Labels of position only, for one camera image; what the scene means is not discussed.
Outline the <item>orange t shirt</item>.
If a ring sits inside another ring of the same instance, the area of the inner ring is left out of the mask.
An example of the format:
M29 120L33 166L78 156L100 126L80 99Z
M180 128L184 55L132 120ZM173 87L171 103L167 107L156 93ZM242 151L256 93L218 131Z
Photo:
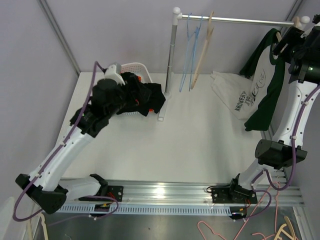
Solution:
M138 77L139 82L141 83L142 82L141 76L138 75L137 77Z

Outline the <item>light blue wire hanger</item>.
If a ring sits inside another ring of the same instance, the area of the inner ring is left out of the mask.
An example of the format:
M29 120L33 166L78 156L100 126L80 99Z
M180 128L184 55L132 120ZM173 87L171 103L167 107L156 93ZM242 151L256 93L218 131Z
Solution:
M196 28L194 30L194 33L191 35L191 36L194 36L194 43L193 43L191 57L190 57L191 69L190 69L190 79L189 79L189 90L188 91L191 90L192 79L193 79L193 75L194 75L194 72L195 72L198 38L199 38L200 30L201 30L202 21L203 21L203 15L201 16L200 24L196 26Z
M189 19L190 19L190 15L188 15L188 18L186 21L186 49L185 49L184 63L183 63L183 69L182 69L182 76L181 76L180 85L179 85L180 93L183 90L190 63L193 62L193 50L191 49L191 41L195 35L195 32L189 30Z

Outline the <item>green white raglan shirt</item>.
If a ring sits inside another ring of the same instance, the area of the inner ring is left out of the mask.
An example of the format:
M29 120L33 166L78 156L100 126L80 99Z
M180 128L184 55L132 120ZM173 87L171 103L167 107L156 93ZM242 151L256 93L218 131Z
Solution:
M276 109L286 70L285 61L273 55L279 33L275 28L269 30L239 72L252 79L249 117L244 123L247 132L267 131Z

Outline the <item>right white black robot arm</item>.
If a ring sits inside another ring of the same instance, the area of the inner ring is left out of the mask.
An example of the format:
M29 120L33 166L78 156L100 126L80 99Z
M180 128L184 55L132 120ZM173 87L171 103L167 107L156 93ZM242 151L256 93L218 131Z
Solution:
M262 139L255 149L254 162L232 179L227 196L232 203L257 203L255 184L263 177L271 182L275 170L303 161L304 130L313 103L320 93L320 16L306 31L290 27L275 45L272 54L289 64L288 99L280 125L272 139Z

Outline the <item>beige wooden hanger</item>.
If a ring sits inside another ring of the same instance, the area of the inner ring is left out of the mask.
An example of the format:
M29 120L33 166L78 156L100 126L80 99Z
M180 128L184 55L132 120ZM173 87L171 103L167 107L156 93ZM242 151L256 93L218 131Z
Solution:
M299 29L301 25L300 18L295 16L292 21L293 25L286 30L284 35L281 35L279 32L276 33L276 38L278 40L277 45L275 45L276 48L285 47L286 45L294 43L302 34L302 31Z
M210 15L209 15L209 19L208 19L208 23L207 23L207 29L206 29L206 37L205 37L203 48L202 48L202 51L201 51L199 60L198 60L197 65L196 65L192 81L191 81L191 86L190 86L191 90L194 89L194 87L195 87L195 85L197 83L197 80L198 80L199 75L200 75L200 70L201 70L202 65L204 63L204 60L205 60L205 57L206 57L206 54L208 52L208 48L209 48L209 45L210 45L210 42L211 42L211 38L212 38L213 31L214 31L214 28L215 28L214 26L212 26L212 17L213 17L213 15L214 15L214 11L212 11L210 13Z

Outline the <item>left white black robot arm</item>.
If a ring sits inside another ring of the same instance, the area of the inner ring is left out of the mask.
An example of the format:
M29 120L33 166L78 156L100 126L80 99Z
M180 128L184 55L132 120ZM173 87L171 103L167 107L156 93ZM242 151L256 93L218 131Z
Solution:
M124 83L102 78L91 83L82 108L70 119L68 133L46 159L29 174L19 174L15 180L27 195L47 214L57 212L65 202L109 198L108 182L96 173L76 180L62 176L76 157L105 128L114 115L127 107L145 103L150 91L131 72L120 74Z

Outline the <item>black t shirt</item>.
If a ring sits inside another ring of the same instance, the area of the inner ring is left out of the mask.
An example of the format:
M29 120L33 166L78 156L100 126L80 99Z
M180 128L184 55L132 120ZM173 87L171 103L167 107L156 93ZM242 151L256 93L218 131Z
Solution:
M124 72L121 75L135 75L132 72ZM163 107L166 98L162 92L162 86L159 83L143 83L139 87L140 105L138 110L119 110L117 115L138 112L147 117L149 109L153 109L155 114L158 114Z

